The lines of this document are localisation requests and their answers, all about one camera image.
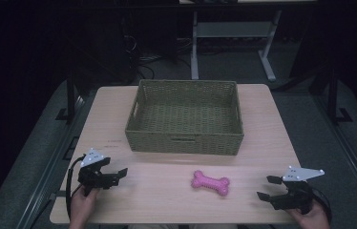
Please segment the black metal stand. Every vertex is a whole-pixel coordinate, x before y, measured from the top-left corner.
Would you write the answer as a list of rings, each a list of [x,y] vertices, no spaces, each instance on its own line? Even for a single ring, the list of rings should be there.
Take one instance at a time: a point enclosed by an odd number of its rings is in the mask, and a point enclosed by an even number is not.
[[[65,121],[67,125],[71,124],[76,117],[77,111],[81,107],[84,99],[81,95],[84,93],[84,77],[77,71],[69,72],[66,78],[66,100],[65,108],[59,110],[56,120]]]
[[[313,95],[321,95],[327,90],[327,103],[325,111],[330,121],[338,125],[340,122],[352,122],[352,118],[345,108],[337,106],[338,99],[338,74],[333,67],[323,66],[314,74],[314,80],[309,87]]]

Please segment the person's left hand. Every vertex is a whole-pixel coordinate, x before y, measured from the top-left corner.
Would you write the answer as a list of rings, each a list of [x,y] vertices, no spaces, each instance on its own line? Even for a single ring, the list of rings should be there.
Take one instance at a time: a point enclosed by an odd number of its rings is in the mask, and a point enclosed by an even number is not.
[[[85,196],[85,187],[81,186],[73,195],[69,229],[84,229],[95,209],[99,189],[93,189]]]

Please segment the pink bone-shaped dog toy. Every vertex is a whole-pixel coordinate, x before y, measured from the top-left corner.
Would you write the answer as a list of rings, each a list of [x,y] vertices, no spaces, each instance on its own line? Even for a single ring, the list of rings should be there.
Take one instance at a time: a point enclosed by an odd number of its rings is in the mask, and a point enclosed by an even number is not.
[[[193,188],[209,188],[215,190],[220,196],[225,197],[229,193],[230,180],[227,177],[212,178],[206,176],[202,171],[194,172],[191,186]]]

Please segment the person's right hand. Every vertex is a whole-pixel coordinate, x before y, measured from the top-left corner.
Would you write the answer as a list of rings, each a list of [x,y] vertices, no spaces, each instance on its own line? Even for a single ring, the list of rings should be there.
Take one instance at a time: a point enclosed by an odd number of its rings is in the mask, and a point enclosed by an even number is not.
[[[286,212],[298,222],[302,229],[330,229],[326,212],[316,200],[312,202],[311,211],[305,215],[298,209],[288,209]]]

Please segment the white metal desk frame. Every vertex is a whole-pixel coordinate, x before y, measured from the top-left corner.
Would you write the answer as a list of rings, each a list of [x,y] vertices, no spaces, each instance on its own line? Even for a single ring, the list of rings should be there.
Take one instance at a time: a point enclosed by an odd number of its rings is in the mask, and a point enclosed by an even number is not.
[[[276,80],[268,60],[282,12],[277,10],[271,21],[262,22],[201,22],[198,13],[193,13],[192,50],[190,57],[191,78],[198,80],[198,39],[199,38],[265,38],[265,46],[258,51],[264,72],[270,82]]]

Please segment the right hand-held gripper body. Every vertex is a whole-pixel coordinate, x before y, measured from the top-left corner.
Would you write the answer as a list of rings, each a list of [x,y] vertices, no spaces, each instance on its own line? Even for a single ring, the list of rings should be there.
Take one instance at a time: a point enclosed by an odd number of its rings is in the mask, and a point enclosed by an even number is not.
[[[282,184],[286,187],[287,193],[271,197],[270,203],[275,210],[299,209],[303,215],[309,213],[312,209],[313,200],[320,203],[322,203],[322,200],[315,194],[307,181],[324,174],[325,171],[322,169],[314,170],[289,166],[281,176]]]

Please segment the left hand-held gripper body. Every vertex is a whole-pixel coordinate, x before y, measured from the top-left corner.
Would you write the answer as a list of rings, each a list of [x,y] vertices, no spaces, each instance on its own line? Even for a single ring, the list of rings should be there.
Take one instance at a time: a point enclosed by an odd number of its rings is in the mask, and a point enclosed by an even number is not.
[[[80,164],[78,182],[85,187],[85,196],[89,195],[93,189],[110,189],[117,186],[120,178],[116,174],[103,174],[97,162],[107,156],[99,153],[95,149],[90,149],[84,156]]]

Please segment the green woven basket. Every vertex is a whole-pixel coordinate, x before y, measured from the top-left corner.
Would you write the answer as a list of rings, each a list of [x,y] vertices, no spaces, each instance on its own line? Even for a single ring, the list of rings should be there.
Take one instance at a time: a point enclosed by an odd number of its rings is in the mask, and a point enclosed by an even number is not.
[[[237,83],[143,79],[125,134],[134,152],[235,156],[244,137]]]

